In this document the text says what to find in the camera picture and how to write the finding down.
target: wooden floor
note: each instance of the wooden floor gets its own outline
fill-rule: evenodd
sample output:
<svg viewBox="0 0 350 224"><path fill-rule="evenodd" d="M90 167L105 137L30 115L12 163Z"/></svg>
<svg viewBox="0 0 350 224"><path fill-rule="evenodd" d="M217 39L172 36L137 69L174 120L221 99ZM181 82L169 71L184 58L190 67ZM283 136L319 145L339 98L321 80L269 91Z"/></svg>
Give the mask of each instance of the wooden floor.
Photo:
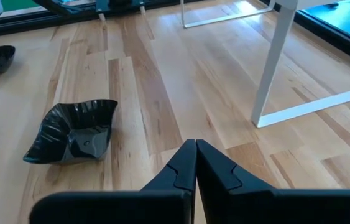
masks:
<svg viewBox="0 0 350 224"><path fill-rule="evenodd" d="M253 8L204 1L187 5L187 19ZM262 129L250 121L276 13L184 30L178 10L0 37L17 48L0 76L0 223L27 223L33 204L54 192L138 190L189 138L276 187L350 188L350 103ZM350 58L294 25L267 111L346 90ZM55 103L95 98L119 102L105 161L22 161ZM197 197L196 223L204 222Z"/></svg>

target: white metal frame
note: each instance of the white metal frame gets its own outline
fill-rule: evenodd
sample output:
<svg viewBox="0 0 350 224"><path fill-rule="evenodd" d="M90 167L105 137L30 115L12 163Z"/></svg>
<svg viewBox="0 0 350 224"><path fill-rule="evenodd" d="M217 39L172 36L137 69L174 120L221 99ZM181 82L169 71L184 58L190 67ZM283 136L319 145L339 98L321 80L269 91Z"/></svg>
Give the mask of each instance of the white metal frame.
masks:
<svg viewBox="0 0 350 224"><path fill-rule="evenodd" d="M141 5L141 7L140 7L140 13L141 13L142 15L145 15L144 0L140 0L140 5Z"/></svg>
<svg viewBox="0 0 350 224"><path fill-rule="evenodd" d="M257 91L257 96L251 118L252 122L258 128L275 124L281 121L286 121L288 119L296 118L308 113L312 113L318 110L340 105L350 101L350 91L347 91L345 93L329 96L326 98L311 101L309 103L304 103L302 105L294 106L285 110L262 116L262 112L264 110L267 98L269 97L270 87L273 82L275 70L277 68L277 64L282 53L285 39L290 30L293 18L295 17L295 13L297 10L297 7L292 8L293 9L289 9L284 6L281 8L274 36L272 39L272 44L270 46L269 54L267 56L263 76L260 80L260 85Z"/></svg>
<svg viewBox="0 0 350 224"><path fill-rule="evenodd" d="M184 0L180 0L180 10L182 12L182 24L184 28L190 28L190 27L196 27L196 26L202 26L205 24L211 24L214 22L222 22L222 21L226 21L229 19L239 19L239 18L245 18L245 17L249 17L249 16L256 16L265 12L270 12L274 9L275 6L275 0L270 0L269 6L265 9L259 9L256 10L255 12L252 13L247 13L247 14L235 14L235 15L230 15L230 16L224 16L224 17L219 17L219 18L215 18L215 19L207 19L207 20L203 20L203 21L198 21L198 22L192 22L189 24L186 24L185 22L185 1Z"/></svg>

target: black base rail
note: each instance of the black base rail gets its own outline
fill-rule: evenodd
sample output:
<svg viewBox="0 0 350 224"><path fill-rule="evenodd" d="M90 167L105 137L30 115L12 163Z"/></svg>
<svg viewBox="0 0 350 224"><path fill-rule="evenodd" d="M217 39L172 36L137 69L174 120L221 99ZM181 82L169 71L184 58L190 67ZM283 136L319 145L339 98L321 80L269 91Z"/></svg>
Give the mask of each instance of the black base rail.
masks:
<svg viewBox="0 0 350 224"><path fill-rule="evenodd" d="M201 0L185 0L185 2L196 1ZM106 17L123 16L139 12L141 6L145 9L155 9L180 3L178 0L149 0L143 3L139 0L97 0L96 3L66 6L57 0L35 0L35 2L48 11L2 17L0 35L99 19L99 14L104 14Z"/></svg>

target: white table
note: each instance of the white table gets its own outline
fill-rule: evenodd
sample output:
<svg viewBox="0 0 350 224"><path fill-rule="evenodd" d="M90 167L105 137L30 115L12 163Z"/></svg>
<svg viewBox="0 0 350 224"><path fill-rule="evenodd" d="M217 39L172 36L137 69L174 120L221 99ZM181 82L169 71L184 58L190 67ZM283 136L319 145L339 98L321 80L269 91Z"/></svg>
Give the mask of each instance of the white table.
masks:
<svg viewBox="0 0 350 224"><path fill-rule="evenodd" d="M347 91L345 93L340 93L319 100L311 101L309 103L304 103L271 114L262 114L266 101L269 97L270 87L273 82L275 70L282 53L285 39L291 28L296 11L324 4L330 4L337 1L339 0L271 0L267 9L259 10L252 14L226 16L217 19L210 19L207 21L194 22L191 24L186 24L184 21L184 0L181 0L180 4L184 28L262 14L271 11L275 3L282 6L279 17L277 19L277 25L275 26L275 32L270 46L269 54L267 56L262 79L260 80L259 89L256 94L255 105L252 110L251 120L258 128L261 128L350 101L350 91Z"/></svg>

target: green object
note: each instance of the green object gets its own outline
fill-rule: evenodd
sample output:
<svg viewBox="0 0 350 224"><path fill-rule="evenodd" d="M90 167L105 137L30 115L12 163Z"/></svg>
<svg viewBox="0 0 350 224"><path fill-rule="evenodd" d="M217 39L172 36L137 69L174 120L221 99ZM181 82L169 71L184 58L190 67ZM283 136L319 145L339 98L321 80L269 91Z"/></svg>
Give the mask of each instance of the green object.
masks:
<svg viewBox="0 0 350 224"><path fill-rule="evenodd" d="M28 9L30 7L38 7L39 5L32 0L1 0L3 11L13 11L18 9Z"/></svg>

